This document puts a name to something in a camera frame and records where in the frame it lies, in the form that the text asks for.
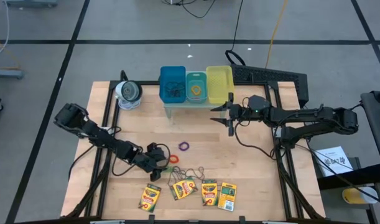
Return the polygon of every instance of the yellow crayon box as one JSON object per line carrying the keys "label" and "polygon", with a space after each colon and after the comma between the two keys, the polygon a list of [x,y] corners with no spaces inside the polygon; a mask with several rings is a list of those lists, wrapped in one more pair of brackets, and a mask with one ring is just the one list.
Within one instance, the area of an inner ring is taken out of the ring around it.
{"label": "yellow crayon box", "polygon": [[223,182],[221,184],[218,208],[231,211],[231,212],[234,211],[234,201],[235,201],[236,191],[237,191],[236,185],[227,184]]}
{"label": "yellow crayon box", "polygon": [[206,206],[214,206],[218,203],[217,181],[202,181],[202,203]]}
{"label": "yellow crayon box", "polygon": [[147,212],[153,212],[155,209],[155,205],[160,195],[161,188],[152,184],[147,184],[147,187],[144,189],[139,208],[143,209]]}
{"label": "yellow crayon box", "polygon": [[181,180],[176,184],[170,186],[170,191],[172,192],[173,198],[175,200],[189,196],[197,190],[197,186],[195,186],[195,182],[191,177]]}

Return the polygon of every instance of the concrete floor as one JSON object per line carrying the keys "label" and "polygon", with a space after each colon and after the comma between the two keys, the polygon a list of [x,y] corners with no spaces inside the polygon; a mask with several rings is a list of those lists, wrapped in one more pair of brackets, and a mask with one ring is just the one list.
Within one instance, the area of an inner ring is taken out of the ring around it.
{"label": "concrete floor", "polygon": [[[67,52],[84,0],[59,0],[53,9],[10,9],[11,40],[66,40],[66,44],[11,44],[20,60],[22,80],[0,79],[0,223],[6,221],[24,167],[34,145],[50,94]],[[283,0],[244,0],[238,39],[268,40]],[[188,9],[205,12],[210,1]],[[380,0],[358,1],[376,40],[380,40]],[[159,0],[91,0],[78,40],[232,39],[240,1],[217,0],[204,19]],[[0,39],[6,38],[4,5],[0,0]],[[368,40],[351,1],[291,0],[276,39]],[[116,80],[125,69],[130,79],[156,80],[163,65],[204,70],[227,65],[227,44],[76,44],[52,117],[67,102],[86,106],[94,81]],[[268,45],[238,44],[234,49],[248,65],[263,67]],[[7,54],[0,66],[14,65]],[[350,107],[361,93],[380,90],[380,64],[371,45],[274,45],[269,68],[306,73],[309,107]],[[315,137],[312,147],[342,146],[362,166],[380,162],[363,110],[357,109],[360,130],[352,136]],[[78,140],[49,122],[17,222],[57,218],[67,188],[67,172]],[[327,217],[368,222],[365,212],[338,208],[324,197]]]}

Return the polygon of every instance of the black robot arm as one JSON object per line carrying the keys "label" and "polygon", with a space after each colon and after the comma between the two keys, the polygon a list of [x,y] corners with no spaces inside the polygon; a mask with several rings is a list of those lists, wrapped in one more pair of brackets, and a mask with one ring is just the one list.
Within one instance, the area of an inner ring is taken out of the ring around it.
{"label": "black robot arm", "polygon": [[229,127],[229,136],[234,134],[233,121],[262,121],[268,127],[276,128],[286,123],[313,122],[301,128],[282,127],[280,132],[281,145],[293,148],[301,138],[338,133],[354,134],[358,130],[357,114],[345,108],[330,108],[321,105],[309,110],[283,110],[271,106],[270,102],[261,96],[249,97],[248,107],[233,104],[233,94],[229,101],[212,111],[229,110],[229,119],[211,118]]}
{"label": "black robot arm", "polygon": [[97,147],[107,148],[128,164],[135,164],[146,172],[152,172],[151,181],[160,178],[165,166],[158,166],[159,161],[167,160],[163,150],[156,143],[147,146],[147,152],[142,153],[142,147],[133,142],[116,139],[107,130],[97,126],[89,119],[88,112],[79,105],[66,104],[56,115],[54,123],[79,138],[88,138]]}

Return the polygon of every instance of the yellow plastic basket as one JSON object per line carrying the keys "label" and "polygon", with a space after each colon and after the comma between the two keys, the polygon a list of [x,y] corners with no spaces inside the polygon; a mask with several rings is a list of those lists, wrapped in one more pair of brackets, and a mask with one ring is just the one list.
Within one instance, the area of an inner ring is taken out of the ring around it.
{"label": "yellow plastic basket", "polygon": [[228,101],[228,93],[234,93],[233,71],[230,66],[209,66],[206,68],[208,98],[211,104]]}

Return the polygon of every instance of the white paper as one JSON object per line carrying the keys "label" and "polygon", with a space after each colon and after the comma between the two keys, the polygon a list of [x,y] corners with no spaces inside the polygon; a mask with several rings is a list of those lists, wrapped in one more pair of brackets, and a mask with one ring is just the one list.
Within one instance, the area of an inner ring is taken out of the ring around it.
{"label": "white paper", "polygon": [[[337,174],[342,174],[342,173],[353,170],[341,146],[333,147],[329,149],[317,150],[315,154],[317,155],[318,158],[320,158],[327,166],[329,166],[329,168],[331,168]],[[324,177],[334,175],[320,161],[317,160],[317,162],[320,164],[321,171]]]}

